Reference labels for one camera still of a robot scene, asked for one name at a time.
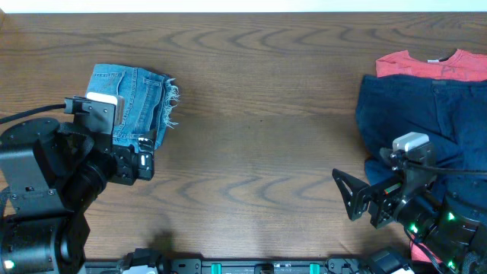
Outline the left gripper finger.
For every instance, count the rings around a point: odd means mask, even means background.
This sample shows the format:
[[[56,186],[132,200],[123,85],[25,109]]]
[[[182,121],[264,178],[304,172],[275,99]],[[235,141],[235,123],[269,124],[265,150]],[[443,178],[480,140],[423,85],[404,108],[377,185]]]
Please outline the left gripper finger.
[[[151,153],[139,152],[137,156],[137,178],[140,180],[152,180],[154,176],[154,156]]]
[[[157,131],[152,129],[138,137],[138,151],[140,153],[154,154]]]

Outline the light blue jeans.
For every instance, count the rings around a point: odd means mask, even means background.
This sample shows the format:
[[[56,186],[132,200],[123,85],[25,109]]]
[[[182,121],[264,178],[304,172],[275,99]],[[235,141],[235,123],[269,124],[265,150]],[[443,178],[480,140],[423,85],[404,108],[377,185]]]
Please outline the light blue jeans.
[[[176,125],[170,115],[180,94],[167,75],[138,67],[96,64],[87,91],[124,99],[123,120],[113,130],[114,145],[133,145],[138,150],[138,140],[153,133],[154,148],[159,149],[166,129]]]

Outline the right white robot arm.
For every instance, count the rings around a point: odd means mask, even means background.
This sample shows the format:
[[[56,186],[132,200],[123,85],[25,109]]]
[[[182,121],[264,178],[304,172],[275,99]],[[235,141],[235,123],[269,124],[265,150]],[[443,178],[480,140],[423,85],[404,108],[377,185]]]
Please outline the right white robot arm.
[[[344,171],[332,172],[349,219],[368,212],[376,229],[401,224],[438,272],[484,273],[485,211],[462,199],[460,189],[467,177],[486,172],[437,167],[432,142],[380,153],[396,171],[390,179],[370,185]]]

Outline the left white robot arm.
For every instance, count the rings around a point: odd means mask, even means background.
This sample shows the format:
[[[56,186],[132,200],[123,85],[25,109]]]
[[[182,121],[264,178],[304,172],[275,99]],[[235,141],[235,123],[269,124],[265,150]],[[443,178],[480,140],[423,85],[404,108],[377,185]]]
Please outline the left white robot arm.
[[[84,216],[109,182],[132,185],[154,176],[154,139],[114,145],[113,124],[52,118],[24,121],[1,136],[3,273],[77,273],[90,234]]]

